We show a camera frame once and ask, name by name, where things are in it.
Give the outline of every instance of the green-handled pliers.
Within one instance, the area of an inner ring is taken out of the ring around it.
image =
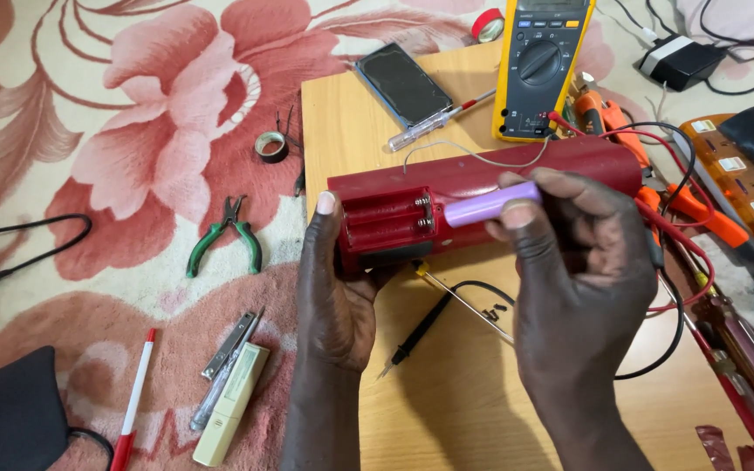
[[[252,273],[260,272],[260,262],[263,256],[260,252],[260,244],[255,234],[252,234],[252,229],[249,223],[245,220],[238,220],[237,213],[240,211],[240,203],[246,198],[246,195],[237,197],[235,205],[231,205],[231,196],[227,196],[223,207],[223,220],[214,223],[209,226],[209,230],[203,235],[203,238],[197,242],[194,246],[194,250],[191,251],[191,258],[188,259],[188,270],[186,274],[188,278],[193,278],[199,272],[199,261],[203,259],[203,254],[213,244],[218,237],[222,236],[225,232],[225,228],[229,224],[234,224],[237,231],[243,237],[243,240],[249,244],[249,249],[252,252],[252,262],[249,265],[249,269]]]

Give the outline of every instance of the red portable speaker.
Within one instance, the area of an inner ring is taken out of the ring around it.
[[[534,159],[542,143],[480,154],[502,164]],[[328,188],[342,201],[339,254],[343,270],[359,272],[375,266],[494,241],[483,223],[450,227],[444,206],[497,189],[506,170],[527,175],[549,167],[593,178],[631,198],[642,187],[642,171],[625,147],[597,136],[552,141],[529,167],[498,167],[472,155],[403,167],[381,168],[328,178]]]

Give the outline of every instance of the purple lithium battery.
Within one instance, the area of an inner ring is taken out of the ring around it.
[[[444,217],[450,227],[462,227],[482,220],[498,218],[505,202],[517,198],[533,199],[537,203],[542,201],[537,184],[525,182],[465,199],[458,203],[450,203],[444,207]]]

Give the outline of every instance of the wooden board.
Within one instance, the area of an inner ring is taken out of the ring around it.
[[[419,58],[423,68],[463,102],[496,83],[500,43]],[[402,164],[387,140],[400,132],[352,72],[302,84],[308,215],[327,178]],[[474,152],[510,146],[490,135],[493,101],[461,115],[414,146],[450,140]],[[466,154],[446,144],[415,152],[410,162]],[[498,244],[434,257],[432,271],[448,285],[475,279],[515,296],[514,257]],[[470,303],[499,299],[467,287]],[[396,277],[377,298],[377,341],[360,390],[360,437],[366,470],[546,471],[560,469],[555,450],[519,382],[513,350],[466,307],[453,302],[412,356],[375,380],[396,346],[443,295],[412,273]],[[656,303],[666,304],[660,293]],[[511,331],[511,312],[500,324]],[[621,372],[659,358],[676,327],[676,312],[649,318]],[[751,444],[720,384],[690,335],[667,363],[644,377],[616,384],[617,400],[634,437],[656,469],[711,470],[695,426],[723,428],[735,446]]]

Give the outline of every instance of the floral carpet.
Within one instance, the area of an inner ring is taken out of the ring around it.
[[[299,139],[302,81],[349,70],[390,41],[413,55],[469,45],[476,16],[504,4],[0,0],[0,227],[70,212],[95,223],[78,245],[0,283],[0,366],[53,345],[69,423],[114,441],[145,334],[158,328],[130,469],[189,469],[199,434],[188,423],[208,388],[200,370],[240,314],[266,306],[253,341],[273,354],[224,468],[275,468],[295,357],[305,208],[293,182],[303,161],[292,147],[263,164],[255,138],[292,107]],[[601,2],[578,66],[636,118],[653,118],[661,91],[630,66],[644,52],[633,31]],[[754,85],[754,62],[728,59],[717,80]],[[701,85],[669,95],[665,116],[681,123],[752,104],[754,94],[727,99]],[[263,271],[250,274],[247,246],[229,230],[186,278],[224,199],[243,194],[240,219],[260,241]],[[0,236],[0,269],[80,228]],[[103,469],[97,446],[81,442],[53,469]]]

